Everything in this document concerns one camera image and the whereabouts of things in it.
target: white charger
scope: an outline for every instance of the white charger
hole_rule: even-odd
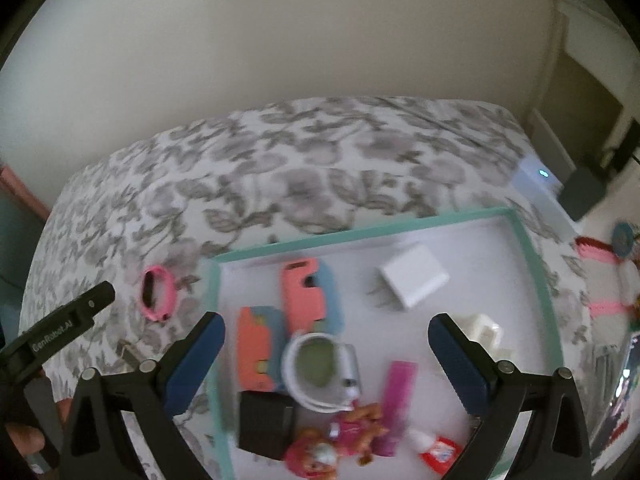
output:
[[[404,308],[413,308],[449,281],[449,273],[424,245],[414,245],[380,267]]]

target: black box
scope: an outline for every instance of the black box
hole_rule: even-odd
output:
[[[238,447],[249,453],[282,460],[293,443],[296,401],[271,392],[240,394]]]
[[[575,170],[564,183],[558,203],[578,221],[607,194],[607,186],[594,171],[585,166]]]

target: gray floral pattern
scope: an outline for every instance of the gray floral pattern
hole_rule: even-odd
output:
[[[101,280],[116,301],[94,329],[45,365],[56,400],[81,371],[129,369],[122,343],[157,358],[205,309],[207,258],[309,234],[457,209],[517,209],[545,266],[564,358],[586,390],[591,340],[584,271],[539,213],[510,186],[531,152],[505,109],[411,97],[311,98],[197,121],[141,140],[66,184],[40,239],[26,285],[24,330]],[[142,270],[163,264],[178,287],[160,325],[136,307]],[[213,478],[220,477],[203,386],[175,421]],[[157,467],[140,447],[149,476]]]

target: toy figure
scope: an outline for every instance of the toy figure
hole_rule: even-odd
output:
[[[335,480],[343,456],[359,455],[358,464],[367,465],[373,460],[371,441],[388,432],[380,419],[382,407],[368,404],[336,415],[328,438],[316,428],[305,428],[287,449],[287,467],[300,478]]]

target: black speaker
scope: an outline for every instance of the black speaker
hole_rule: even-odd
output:
[[[558,196],[558,202],[572,220],[585,216],[607,193],[607,186],[590,168],[575,170]]]

